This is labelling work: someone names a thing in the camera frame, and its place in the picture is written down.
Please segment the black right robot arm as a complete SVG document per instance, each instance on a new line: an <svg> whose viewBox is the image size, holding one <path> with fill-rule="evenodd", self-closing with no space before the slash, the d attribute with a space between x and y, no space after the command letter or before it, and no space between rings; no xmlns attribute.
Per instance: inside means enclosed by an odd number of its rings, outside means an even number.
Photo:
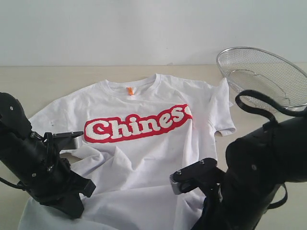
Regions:
<svg viewBox="0 0 307 230"><path fill-rule="evenodd" d="M253 230L286 182L307 180L307 120L259 128L229 144L227 171L204 201L196 230Z"/></svg>

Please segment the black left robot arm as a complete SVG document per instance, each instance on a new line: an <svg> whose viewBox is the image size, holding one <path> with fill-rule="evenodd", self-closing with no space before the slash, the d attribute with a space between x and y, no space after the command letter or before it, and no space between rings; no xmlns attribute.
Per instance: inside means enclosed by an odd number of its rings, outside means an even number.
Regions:
<svg viewBox="0 0 307 230"><path fill-rule="evenodd" d="M71 219L80 218L84 206L80 194L90 197L96 186L71 170L60 151L77 148L82 131L43 136L32 130L20 102L12 95L0 94L0 160L19 179L17 184L0 181L26 191L35 201L53 207Z"/></svg>

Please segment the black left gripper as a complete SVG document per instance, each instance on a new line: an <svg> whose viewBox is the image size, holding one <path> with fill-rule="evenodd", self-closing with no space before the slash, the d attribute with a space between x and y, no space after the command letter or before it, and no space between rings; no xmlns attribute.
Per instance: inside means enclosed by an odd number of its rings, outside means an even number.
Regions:
<svg viewBox="0 0 307 230"><path fill-rule="evenodd" d="M81 217L84 206L80 195L90 197L96 185L71 170L67 159L59 158L50 171L28 189L29 195L42 204L51 203L71 219Z"/></svg>

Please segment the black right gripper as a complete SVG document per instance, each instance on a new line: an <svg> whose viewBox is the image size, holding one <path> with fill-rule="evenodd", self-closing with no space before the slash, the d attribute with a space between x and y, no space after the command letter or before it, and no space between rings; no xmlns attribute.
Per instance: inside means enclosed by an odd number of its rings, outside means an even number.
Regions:
<svg viewBox="0 0 307 230"><path fill-rule="evenodd" d="M201 191L205 194L201 217L196 221L192 230L229 230L222 206L219 200L219 185L211 187L201 185Z"/></svg>

